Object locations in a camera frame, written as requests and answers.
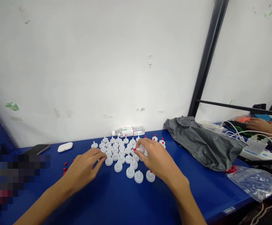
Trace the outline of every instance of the clear plastic bag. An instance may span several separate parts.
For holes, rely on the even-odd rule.
[[[272,174],[267,171],[237,166],[227,177],[258,202],[272,195]]]

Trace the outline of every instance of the green object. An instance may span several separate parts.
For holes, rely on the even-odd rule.
[[[10,102],[5,105],[5,107],[12,109],[13,111],[18,111],[19,107],[16,103]]]

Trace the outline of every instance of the plastic dropper bottle cap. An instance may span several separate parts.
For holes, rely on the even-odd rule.
[[[142,181],[143,181],[143,173],[141,173],[141,171],[138,170],[138,171],[135,173],[134,178],[135,178],[136,183],[142,183]]]
[[[115,143],[113,144],[113,147],[118,148],[118,147],[119,147],[119,144],[118,144],[117,142],[115,142]]]
[[[158,141],[158,138],[157,138],[157,135],[156,135],[156,134],[155,134],[154,137],[152,137],[152,140],[153,140],[153,141]]]
[[[136,143],[136,141],[134,140],[134,137],[130,140],[130,143],[133,145]]]
[[[102,147],[102,148],[101,148],[101,152],[102,152],[102,153],[106,153],[106,152],[107,152],[107,148],[106,148],[106,147]]]
[[[164,138],[162,138],[162,140],[160,140],[159,143],[165,144]]]
[[[105,164],[106,164],[106,166],[112,165],[113,164],[113,159],[111,157],[110,158],[106,158]]]
[[[105,147],[108,148],[111,145],[112,145],[111,142],[107,142],[106,145],[105,145]]]
[[[110,145],[109,147],[107,147],[107,151],[112,151],[113,150],[113,146]]]
[[[126,169],[126,176],[127,178],[132,179],[135,175],[135,170],[132,167]]]
[[[114,153],[114,154],[112,155],[113,161],[117,161],[118,158],[119,158],[119,154],[118,154],[118,153]]]
[[[110,157],[112,157],[112,152],[111,151],[107,151],[106,155],[107,155],[107,158],[110,158]]]
[[[127,143],[129,142],[129,139],[127,139],[127,138],[125,137],[125,139],[123,139],[123,142],[124,142],[125,144],[127,144]]]
[[[130,167],[132,167],[134,170],[138,168],[138,162],[136,160],[132,160],[130,163]]]
[[[102,139],[102,142],[104,142],[104,143],[107,143],[108,141],[109,141],[109,139],[106,138],[106,136]]]
[[[113,138],[113,136],[112,136],[112,138],[110,139],[110,142],[111,142],[111,144],[114,144],[116,142],[116,139]]]
[[[118,148],[113,148],[113,150],[112,150],[112,153],[114,154],[114,153],[118,153],[119,152],[119,150],[118,150]]]
[[[126,156],[126,152],[125,152],[124,150],[120,150],[120,151],[119,151],[119,155]]]
[[[120,162],[121,164],[124,164],[124,163],[126,162],[126,160],[125,160],[125,158],[124,158],[123,155],[120,155],[120,156],[118,157],[118,162]]]
[[[95,141],[93,142],[93,144],[91,145],[91,148],[97,148],[98,147],[98,144],[95,143]]]
[[[117,173],[120,172],[120,171],[122,171],[122,164],[120,162],[116,162],[115,166],[114,166],[114,170]]]
[[[120,141],[121,141],[121,138],[119,136],[117,136],[116,143],[119,143]]]
[[[136,162],[139,162],[139,156],[136,155],[136,154],[134,154],[134,155],[133,155],[133,160],[135,160]]]
[[[106,146],[106,144],[105,144],[104,142],[101,141],[101,143],[99,144],[99,148],[103,148],[103,147],[105,147],[105,146]]]
[[[132,149],[132,147],[133,147],[133,144],[132,143],[128,143],[127,145],[127,148],[130,148],[130,149]]]
[[[149,181],[149,182],[154,182],[155,181],[155,178],[156,178],[156,175],[153,174],[153,172],[151,170],[148,170],[146,172],[146,179]]]
[[[130,148],[128,148],[128,147],[127,147],[127,148],[125,148],[125,150],[124,150],[124,151],[125,151],[125,153],[126,153],[127,155],[131,153],[131,149],[130,149]]]
[[[126,156],[126,163],[127,163],[127,164],[130,164],[132,160],[133,160],[133,157],[132,157],[130,154],[128,154],[128,155]]]

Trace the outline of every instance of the white plastic cap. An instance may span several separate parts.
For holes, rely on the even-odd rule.
[[[134,170],[138,168],[138,162],[136,160],[132,160],[130,163],[130,167],[132,167]]]
[[[112,152],[111,151],[107,151],[106,155],[107,155],[107,158],[110,158],[110,157],[112,157]]]
[[[106,147],[102,147],[101,148],[101,152],[106,153],[107,152],[107,148]]]
[[[102,142],[104,142],[104,143],[107,143],[108,141],[109,141],[109,139],[106,138],[106,136],[102,139]]]
[[[93,144],[91,145],[91,148],[97,148],[98,147],[98,144],[95,143],[95,141],[93,142]]]
[[[136,162],[138,162],[138,161],[139,161],[139,159],[140,159],[140,158],[139,158],[139,156],[138,156],[138,155],[136,155],[136,154],[134,154],[134,155],[133,155],[133,160],[135,160]]]
[[[126,156],[126,152],[125,152],[124,150],[120,150],[120,151],[119,151],[119,155]]]
[[[112,136],[112,138],[110,139],[111,144],[114,144],[114,143],[115,143],[115,141],[116,141],[116,139],[115,139],[115,138],[113,138],[113,136]]]
[[[123,155],[120,155],[120,156],[118,157],[118,162],[120,162],[121,164],[124,164],[124,163],[126,162],[126,160],[125,160],[125,158],[124,158]]]
[[[123,150],[123,151],[124,151],[124,150],[125,150],[124,145],[120,145],[120,146],[119,146],[119,150]]]
[[[114,154],[114,153],[118,153],[119,152],[119,150],[118,150],[118,148],[113,148],[113,150],[112,150],[112,153]]]
[[[111,157],[110,158],[106,158],[105,164],[106,164],[106,166],[112,165],[113,164],[113,159]]]
[[[135,173],[134,178],[135,178],[136,183],[142,183],[142,181],[143,181],[143,173],[141,173],[141,171],[138,170],[138,171]]]
[[[128,148],[128,147],[127,147],[127,148],[125,148],[125,149],[124,149],[124,151],[125,151],[125,153],[126,153],[127,155],[131,153],[131,149],[130,149],[130,148]]]
[[[122,171],[122,164],[120,162],[115,163],[114,170],[117,173]]]
[[[136,143],[136,141],[134,140],[134,137],[130,140],[130,143],[133,145]]]
[[[103,148],[105,146],[106,146],[105,143],[101,141],[101,143],[99,144],[99,148]]]
[[[135,170],[132,167],[126,169],[126,176],[132,179],[135,175]]]
[[[117,161],[118,158],[119,158],[119,154],[118,154],[118,153],[114,153],[114,154],[112,155],[113,161]]]
[[[156,178],[156,175],[153,174],[153,172],[151,172],[151,170],[148,170],[146,172],[146,179],[149,181],[149,182],[154,182],[155,181],[155,178]]]
[[[130,164],[132,160],[133,160],[133,157],[132,157],[130,154],[128,154],[128,155],[126,156],[126,163],[127,163],[127,164]]]
[[[127,138],[125,137],[125,139],[123,139],[123,142],[124,142],[125,144],[127,144],[127,143],[129,142],[129,139],[127,139]]]
[[[119,136],[117,136],[116,143],[119,143],[120,141],[122,141],[121,138]]]
[[[117,142],[115,142],[115,143],[113,144],[113,147],[118,148],[118,147],[119,147],[119,144],[118,144]]]

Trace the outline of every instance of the blue workbench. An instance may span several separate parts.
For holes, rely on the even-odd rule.
[[[235,211],[253,201],[225,173],[202,166],[184,148],[179,147],[167,130],[145,133],[148,138],[155,134],[159,140],[164,138],[167,151],[189,179],[193,196],[208,223],[225,216],[224,211]],[[7,211],[2,212],[0,224],[13,224],[47,188],[62,177],[65,162],[70,165],[76,155],[91,148],[93,141],[99,144],[101,140],[102,138],[75,141],[71,150],[62,153],[57,152],[60,144],[52,144],[50,149],[42,153],[50,154],[50,167],[35,177],[35,182],[30,183],[21,196],[13,198],[13,204],[9,204]],[[14,153],[21,154],[27,149],[29,148],[17,149]],[[126,177],[128,164],[123,164],[120,173],[114,171],[114,164],[107,167],[104,163],[96,178],[60,206],[46,224],[181,223],[173,194],[159,178],[156,177],[153,183],[146,180],[148,168],[143,162],[138,163],[138,169],[144,175],[141,184]],[[234,164],[247,166],[239,159]]]

